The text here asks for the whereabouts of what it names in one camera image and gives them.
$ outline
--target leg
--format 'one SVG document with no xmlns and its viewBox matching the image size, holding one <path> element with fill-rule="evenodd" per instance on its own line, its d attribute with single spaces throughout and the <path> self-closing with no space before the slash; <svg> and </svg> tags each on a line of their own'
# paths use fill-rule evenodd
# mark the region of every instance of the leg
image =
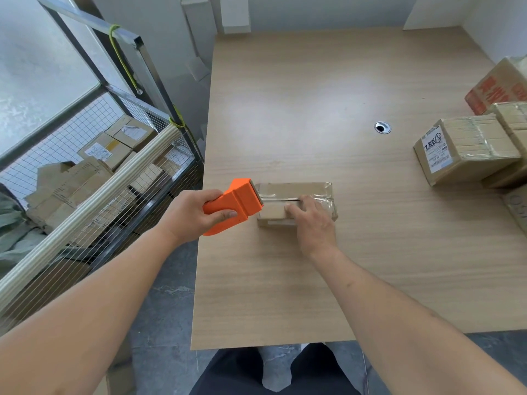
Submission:
<svg viewBox="0 0 527 395">
<path fill-rule="evenodd" d="M 262 385 L 263 364 L 257 348 L 220 349 L 190 395 L 272 393 Z"/>
<path fill-rule="evenodd" d="M 350 383 L 331 349 L 322 343 L 306 346 L 291 364 L 291 385 L 282 393 L 360 395 Z"/>
</svg>

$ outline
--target gray floor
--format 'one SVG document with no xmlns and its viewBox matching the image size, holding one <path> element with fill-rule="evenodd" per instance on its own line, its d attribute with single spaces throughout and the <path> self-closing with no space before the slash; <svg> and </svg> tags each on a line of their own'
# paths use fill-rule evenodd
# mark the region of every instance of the gray floor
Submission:
<svg viewBox="0 0 527 395">
<path fill-rule="evenodd" d="M 187 395 L 215 353 L 190 350 L 198 242 L 179 247 L 155 280 L 130 331 L 139 395 Z M 489 355 L 527 385 L 527 331 L 471 334 Z M 334 342 L 340 366 L 362 394 L 389 394 L 356 341 Z M 289 366 L 300 345 L 261 349 L 265 387 L 279 391 L 291 376 Z"/>
</svg>

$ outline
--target label on box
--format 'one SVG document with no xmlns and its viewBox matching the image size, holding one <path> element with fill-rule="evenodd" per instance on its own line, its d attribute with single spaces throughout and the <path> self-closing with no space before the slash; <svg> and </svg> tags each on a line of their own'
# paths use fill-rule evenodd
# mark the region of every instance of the label on box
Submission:
<svg viewBox="0 0 527 395">
<path fill-rule="evenodd" d="M 141 127 L 128 125 L 124 125 L 121 131 L 125 136 L 128 136 L 136 141 L 140 140 L 147 133 L 147 131 L 145 129 L 141 129 Z"/>
<path fill-rule="evenodd" d="M 284 225 L 284 226 L 294 226 L 296 225 L 295 219 L 283 219 L 283 220 L 268 220 L 268 225 Z"/>
<path fill-rule="evenodd" d="M 96 159 L 100 159 L 103 162 L 106 162 L 113 155 L 99 143 L 94 143 L 91 147 L 88 147 L 84 153 L 93 156 Z"/>
<path fill-rule="evenodd" d="M 430 166 L 430 172 L 435 173 L 453 162 L 441 126 L 432 127 L 421 138 L 421 141 Z"/>
<path fill-rule="evenodd" d="M 167 152 L 165 158 L 171 162 L 174 162 L 177 166 L 181 166 L 182 161 L 186 160 L 188 157 L 186 157 L 184 154 L 181 154 L 181 152 L 177 149 L 171 149 Z"/>
</svg>

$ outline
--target finger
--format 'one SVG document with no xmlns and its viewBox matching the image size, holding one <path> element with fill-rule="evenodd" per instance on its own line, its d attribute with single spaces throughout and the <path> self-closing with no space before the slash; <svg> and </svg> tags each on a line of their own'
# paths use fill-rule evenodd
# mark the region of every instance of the finger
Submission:
<svg viewBox="0 0 527 395">
<path fill-rule="evenodd" d="M 238 213 L 236 211 L 225 209 L 223 211 L 218 211 L 207 215 L 207 220 L 209 221 L 209 224 L 212 227 L 215 224 L 221 223 L 230 218 L 235 218 L 236 216 L 238 216 Z"/>
<path fill-rule="evenodd" d="M 203 204 L 208 201 L 214 201 L 216 198 L 223 194 L 221 190 L 215 188 L 214 190 L 200 190 L 196 191 L 196 198 L 199 199 Z"/>
<path fill-rule="evenodd" d="M 301 195 L 298 199 L 302 201 L 306 211 L 314 211 L 317 208 L 316 201 L 309 195 Z"/>
<path fill-rule="evenodd" d="M 290 213 L 295 219 L 298 219 L 300 216 L 302 216 L 302 213 L 304 213 L 304 211 L 297 205 L 290 203 L 286 204 L 286 212 Z"/>
</svg>

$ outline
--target white wall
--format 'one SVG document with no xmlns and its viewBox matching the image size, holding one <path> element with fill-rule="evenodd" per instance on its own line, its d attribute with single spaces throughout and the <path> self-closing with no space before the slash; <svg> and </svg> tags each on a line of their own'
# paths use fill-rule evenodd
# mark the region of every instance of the white wall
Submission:
<svg viewBox="0 0 527 395">
<path fill-rule="evenodd" d="M 222 32 L 220 0 L 211 0 Z M 402 26 L 415 0 L 249 0 L 253 32 Z"/>
<path fill-rule="evenodd" d="M 480 0 L 463 27 L 495 63 L 527 54 L 527 0 Z"/>
<path fill-rule="evenodd" d="M 142 37 L 168 95 L 194 135 L 200 137 L 200 126 L 207 123 L 209 93 L 196 83 L 186 66 L 194 57 L 194 48 L 180 0 L 93 1 L 107 22 L 119 24 Z M 136 68 L 134 53 L 126 48 L 123 52 L 130 56 L 132 67 Z M 148 87 L 146 90 L 154 103 L 158 103 L 153 92 Z"/>
<path fill-rule="evenodd" d="M 417 0 L 404 29 L 460 26 L 478 0 Z"/>
</svg>

